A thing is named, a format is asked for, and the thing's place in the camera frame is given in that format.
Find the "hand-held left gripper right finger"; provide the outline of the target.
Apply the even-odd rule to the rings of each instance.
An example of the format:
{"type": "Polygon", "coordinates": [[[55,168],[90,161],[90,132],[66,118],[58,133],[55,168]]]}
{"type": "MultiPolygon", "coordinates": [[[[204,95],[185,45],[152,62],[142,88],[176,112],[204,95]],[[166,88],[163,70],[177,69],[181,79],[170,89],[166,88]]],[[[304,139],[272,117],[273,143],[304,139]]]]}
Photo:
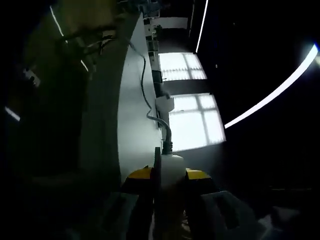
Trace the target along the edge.
{"type": "Polygon", "coordinates": [[[185,210],[195,240],[259,240],[266,228],[229,191],[219,191],[205,172],[186,169],[185,210]]]}

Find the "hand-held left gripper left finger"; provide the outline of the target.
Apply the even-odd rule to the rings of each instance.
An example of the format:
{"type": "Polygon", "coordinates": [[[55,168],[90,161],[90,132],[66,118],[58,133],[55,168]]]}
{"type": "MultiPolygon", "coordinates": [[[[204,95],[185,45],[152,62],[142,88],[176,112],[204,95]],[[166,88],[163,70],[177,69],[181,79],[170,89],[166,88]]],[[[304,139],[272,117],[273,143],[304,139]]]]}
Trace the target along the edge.
{"type": "Polygon", "coordinates": [[[148,240],[154,213],[154,169],[133,171],[104,202],[99,228],[104,240],[148,240]]]}

